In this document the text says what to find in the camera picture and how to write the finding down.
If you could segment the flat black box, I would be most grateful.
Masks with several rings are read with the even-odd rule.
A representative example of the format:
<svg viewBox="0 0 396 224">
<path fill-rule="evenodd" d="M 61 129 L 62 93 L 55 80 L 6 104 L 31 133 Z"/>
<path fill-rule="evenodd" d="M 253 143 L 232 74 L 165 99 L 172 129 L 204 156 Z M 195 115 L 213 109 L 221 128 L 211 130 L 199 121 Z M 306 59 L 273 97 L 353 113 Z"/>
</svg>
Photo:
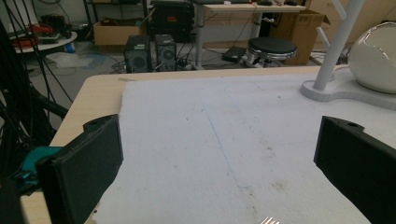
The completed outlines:
<svg viewBox="0 0 396 224">
<path fill-rule="evenodd" d="M 239 63 L 246 53 L 245 48 L 231 47 L 222 54 L 221 59 L 226 62 Z"/>
</svg>

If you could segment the round white side table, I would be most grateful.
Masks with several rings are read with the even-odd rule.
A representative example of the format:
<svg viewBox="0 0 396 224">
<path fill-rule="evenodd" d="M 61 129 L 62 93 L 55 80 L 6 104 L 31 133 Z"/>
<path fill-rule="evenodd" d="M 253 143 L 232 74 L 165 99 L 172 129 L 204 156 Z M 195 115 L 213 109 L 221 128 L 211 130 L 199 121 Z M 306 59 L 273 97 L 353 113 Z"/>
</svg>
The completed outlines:
<svg viewBox="0 0 396 224">
<path fill-rule="evenodd" d="M 47 49 L 55 49 L 67 44 L 72 43 L 76 40 L 78 34 L 76 32 L 72 32 L 69 38 L 65 38 L 64 36 L 59 35 L 58 39 L 54 40 L 44 40 L 44 39 L 33 39 L 28 37 L 19 37 L 11 40 L 11 43 L 16 50 L 17 53 L 22 52 L 33 52 L 36 49 L 47 50 Z"/>
</svg>

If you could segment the large cardboard box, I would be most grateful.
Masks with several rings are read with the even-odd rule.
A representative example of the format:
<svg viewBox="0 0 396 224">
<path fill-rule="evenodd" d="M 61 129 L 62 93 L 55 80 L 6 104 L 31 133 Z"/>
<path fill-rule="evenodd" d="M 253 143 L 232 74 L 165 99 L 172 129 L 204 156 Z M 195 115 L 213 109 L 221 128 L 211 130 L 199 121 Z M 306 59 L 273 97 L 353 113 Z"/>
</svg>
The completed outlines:
<svg viewBox="0 0 396 224">
<path fill-rule="evenodd" d="M 317 40 L 317 28 L 322 24 L 331 24 L 326 15 L 310 9 L 276 13 L 274 20 L 269 36 L 289 40 L 298 48 L 295 57 L 285 61 L 287 65 L 307 64 Z"/>
</svg>

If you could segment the white round teapot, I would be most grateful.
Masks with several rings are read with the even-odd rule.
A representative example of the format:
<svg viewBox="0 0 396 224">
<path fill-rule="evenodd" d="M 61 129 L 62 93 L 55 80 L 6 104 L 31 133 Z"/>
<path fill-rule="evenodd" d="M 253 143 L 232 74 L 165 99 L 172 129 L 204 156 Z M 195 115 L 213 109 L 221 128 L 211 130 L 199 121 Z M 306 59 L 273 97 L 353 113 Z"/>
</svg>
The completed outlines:
<svg viewBox="0 0 396 224">
<path fill-rule="evenodd" d="M 348 56 L 354 78 L 364 87 L 396 94 L 396 22 L 384 22 L 367 30 Z"/>
</svg>

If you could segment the white foam mat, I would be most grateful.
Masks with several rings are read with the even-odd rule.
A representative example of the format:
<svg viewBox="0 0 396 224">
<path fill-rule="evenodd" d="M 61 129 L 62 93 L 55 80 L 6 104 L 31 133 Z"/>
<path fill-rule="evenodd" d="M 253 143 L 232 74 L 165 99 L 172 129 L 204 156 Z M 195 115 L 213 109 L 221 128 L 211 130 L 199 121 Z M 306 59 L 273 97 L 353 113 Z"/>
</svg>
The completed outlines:
<svg viewBox="0 0 396 224">
<path fill-rule="evenodd" d="M 369 224 L 314 164 L 320 121 L 396 147 L 396 111 L 312 101 L 300 75 L 130 81 L 124 160 L 95 224 Z"/>
</svg>

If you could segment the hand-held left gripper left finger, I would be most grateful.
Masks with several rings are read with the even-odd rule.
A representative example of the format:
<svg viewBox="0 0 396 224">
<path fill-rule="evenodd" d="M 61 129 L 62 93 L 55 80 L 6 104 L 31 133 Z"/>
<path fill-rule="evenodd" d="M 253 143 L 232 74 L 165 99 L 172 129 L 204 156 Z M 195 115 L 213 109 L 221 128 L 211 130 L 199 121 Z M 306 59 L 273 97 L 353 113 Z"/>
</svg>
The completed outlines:
<svg viewBox="0 0 396 224">
<path fill-rule="evenodd" d="M 119 117 L 83 125 L 83 133 L 35 164 L 52 224 L 83 224 L 123 162 Z"/>
</svg>

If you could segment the black computer tower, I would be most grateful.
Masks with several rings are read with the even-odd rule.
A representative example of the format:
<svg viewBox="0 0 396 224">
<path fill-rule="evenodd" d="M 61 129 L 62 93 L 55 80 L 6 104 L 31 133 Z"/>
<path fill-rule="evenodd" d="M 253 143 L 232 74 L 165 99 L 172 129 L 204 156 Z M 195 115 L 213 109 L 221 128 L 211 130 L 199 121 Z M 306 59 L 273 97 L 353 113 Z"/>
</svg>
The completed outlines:
<svg viewBox="0 0 396 224">
<path fill-rule="evenodd" d="M 148 35 L 130 35 L 125 49 L 124 61 L 128 73 L 152 71 L 150 38 Z"/>
</svg>

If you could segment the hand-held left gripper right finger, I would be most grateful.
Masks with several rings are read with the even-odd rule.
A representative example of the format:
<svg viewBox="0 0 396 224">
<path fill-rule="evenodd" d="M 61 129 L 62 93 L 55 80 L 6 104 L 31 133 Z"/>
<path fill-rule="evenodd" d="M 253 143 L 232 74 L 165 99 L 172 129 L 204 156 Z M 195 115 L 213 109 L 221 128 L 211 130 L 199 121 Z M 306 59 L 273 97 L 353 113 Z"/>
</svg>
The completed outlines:
<svg viewBox="0 0 396 224">
<path fill-rule="evenodd" d="M 372 224 L 396 224 L 396 149 L 357 123 L 324 116 L 314 163 Z"/>
</svg>

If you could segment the white height-adjustable desk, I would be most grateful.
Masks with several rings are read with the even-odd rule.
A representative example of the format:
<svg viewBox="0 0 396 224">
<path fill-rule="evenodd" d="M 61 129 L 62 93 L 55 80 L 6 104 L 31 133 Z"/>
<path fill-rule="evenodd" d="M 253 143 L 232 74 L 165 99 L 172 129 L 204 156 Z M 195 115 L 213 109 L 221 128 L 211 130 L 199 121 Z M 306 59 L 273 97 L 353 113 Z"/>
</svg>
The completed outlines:
<svg viewBox="0 0 396 224">
<path fill-rule="evenodd" d="M 203 46 L 208 42 L 238 42 L 256 37 L 260 33 L 263 13 L 295 13 L 305 10 L 304 6 L 273 4 L 260 6 L 257 3 L 204 4 L 194 2 L 195 51 L 191 66 L 203 70 Z"/>
</svg>

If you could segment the white branched rack stand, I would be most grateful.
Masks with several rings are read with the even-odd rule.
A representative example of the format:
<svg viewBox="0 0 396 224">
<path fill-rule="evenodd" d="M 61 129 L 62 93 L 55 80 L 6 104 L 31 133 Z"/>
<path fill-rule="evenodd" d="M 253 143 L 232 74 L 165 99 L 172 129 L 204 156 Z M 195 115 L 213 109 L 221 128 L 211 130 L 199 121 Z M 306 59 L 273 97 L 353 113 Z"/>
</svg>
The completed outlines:
<svg viewBox="0 0 396 224">
<path fill-rule="evenodd" d="M 340 0 L 332 1 L 340 15 L 341 22 L 331 41 L 321 30 L 318 30 L 319 36 L 327 45 L 327 53 L 317 77 L 302 84 L 301 94 L 319 102 L 349 99 L 396 111 L 396 94 L 375 91 L 362 86 L 352 75 L 348 61 L 346 67 L 336 66 L 365 0 L 348 0 L 346 6 L 343 6 Z"/>
</svg>

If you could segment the open cardboard box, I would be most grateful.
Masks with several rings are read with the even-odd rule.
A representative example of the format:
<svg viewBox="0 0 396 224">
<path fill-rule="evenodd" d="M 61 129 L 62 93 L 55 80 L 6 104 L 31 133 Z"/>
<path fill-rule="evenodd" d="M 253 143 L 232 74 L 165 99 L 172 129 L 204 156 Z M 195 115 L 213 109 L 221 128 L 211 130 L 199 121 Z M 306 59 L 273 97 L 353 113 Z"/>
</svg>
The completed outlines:
<svg viewBox="0 0 396 224">
<path fill-rule="evenodd" d="M 144 35 L 146 25 L 142 19 L 104 18 L 93 26 L 94 42 L 97 46 L 121 46 L 130 35 Z"/>
</svg>

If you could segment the grey computer tower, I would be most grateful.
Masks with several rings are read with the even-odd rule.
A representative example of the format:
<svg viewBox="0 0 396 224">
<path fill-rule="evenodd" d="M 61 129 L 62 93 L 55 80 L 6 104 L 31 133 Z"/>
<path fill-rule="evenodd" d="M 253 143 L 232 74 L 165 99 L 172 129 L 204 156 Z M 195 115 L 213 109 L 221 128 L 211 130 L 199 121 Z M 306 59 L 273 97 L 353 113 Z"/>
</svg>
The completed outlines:
<svg viewBox="0 0 396 224">
<path fill-rule="evenodd" d="M 156 61 L 158 71 L 177 70 L 177 44 L 171 35 L 155 35 Z"/>
</svg>

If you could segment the black round stool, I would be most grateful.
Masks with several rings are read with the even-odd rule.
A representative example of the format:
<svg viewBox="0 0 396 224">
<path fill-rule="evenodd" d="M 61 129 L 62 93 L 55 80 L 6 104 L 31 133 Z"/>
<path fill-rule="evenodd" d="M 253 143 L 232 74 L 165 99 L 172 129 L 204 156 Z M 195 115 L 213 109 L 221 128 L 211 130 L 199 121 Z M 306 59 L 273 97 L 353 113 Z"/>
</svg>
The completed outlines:
<svg viewBox="0 0 396 224">
<path fill-rule="evenodd" d="M 243 62 L 249 67 L 257 67 L 263 60 L 264 67 L 270 67 L 272 61 L 284 61 L 293 58 L 298 47 L 290 42 L 277 37 L 254 37 L 247 42 L 247 57 Z"/>
</svg>

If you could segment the black equipment case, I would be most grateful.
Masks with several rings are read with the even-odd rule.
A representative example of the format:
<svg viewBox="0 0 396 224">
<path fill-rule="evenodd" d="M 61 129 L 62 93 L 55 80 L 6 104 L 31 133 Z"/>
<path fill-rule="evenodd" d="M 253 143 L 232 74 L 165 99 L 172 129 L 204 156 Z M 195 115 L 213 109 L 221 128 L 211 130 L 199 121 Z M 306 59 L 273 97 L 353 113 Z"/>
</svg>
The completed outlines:
<svg viewBox="0 0 396 224">
<path fill-rule="evenodd" d="M 152 35 L 171 35 L 177 43 L 191 41 L 194 5 L 190 1 L 152 0 L 149 25 Z"/>
</svg>

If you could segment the clear plastic bag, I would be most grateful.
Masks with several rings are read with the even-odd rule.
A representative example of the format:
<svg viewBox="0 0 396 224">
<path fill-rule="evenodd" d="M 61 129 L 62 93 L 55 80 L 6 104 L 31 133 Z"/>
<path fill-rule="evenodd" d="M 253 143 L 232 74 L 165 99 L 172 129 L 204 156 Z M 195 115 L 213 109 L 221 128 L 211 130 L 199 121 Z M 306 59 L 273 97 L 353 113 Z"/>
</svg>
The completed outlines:
<svg viewBox="0 0 396 224">
<path fill-rule="evenodd" d="M 51 53 L 46 58 L 55 62 L 58 68 L 86 67 L 92 62 L 91 58 L 80 58 L 77 54 L 67 52 Z"/>
</svg>

